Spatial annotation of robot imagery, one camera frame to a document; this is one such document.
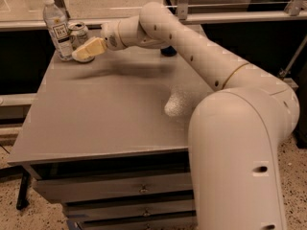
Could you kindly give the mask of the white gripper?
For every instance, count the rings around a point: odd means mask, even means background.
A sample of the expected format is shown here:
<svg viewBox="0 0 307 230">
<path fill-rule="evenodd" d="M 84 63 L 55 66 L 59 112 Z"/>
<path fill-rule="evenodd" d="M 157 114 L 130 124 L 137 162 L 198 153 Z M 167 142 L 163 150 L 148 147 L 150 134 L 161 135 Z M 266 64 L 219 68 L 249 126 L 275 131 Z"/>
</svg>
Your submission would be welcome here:
<svg viewBox="0 0 307 230">
<path fill-rule="evenodd" d="M 90 61 L 97 55 L 103 54 L 106 46 L 112 51 L 124 50 L 126 46 L 119 35 L 119 24 L 119 20 L 103 23 L 101 25 L 102 38 L 90 37 L 72 53 L 72 58 L 75 61 Z"/>
</svg>

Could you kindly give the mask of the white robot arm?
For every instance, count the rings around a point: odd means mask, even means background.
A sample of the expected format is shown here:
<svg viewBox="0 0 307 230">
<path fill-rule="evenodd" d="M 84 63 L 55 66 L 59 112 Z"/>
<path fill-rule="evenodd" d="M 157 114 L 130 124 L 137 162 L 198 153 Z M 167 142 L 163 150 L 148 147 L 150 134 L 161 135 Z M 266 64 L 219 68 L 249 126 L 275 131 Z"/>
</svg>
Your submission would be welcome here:
<svg viewBox="0 0 307 230">
<path fill-rule="evenodd" d="M 277 148 L 293 132 L 298 98 L 283 80 L 181 24 L 164 5 L 103 25 L 75 59 L 130 46 L 172 46 L 212 88 L 188 131 L 199 230 L 287 230 Z"/>
</svg>

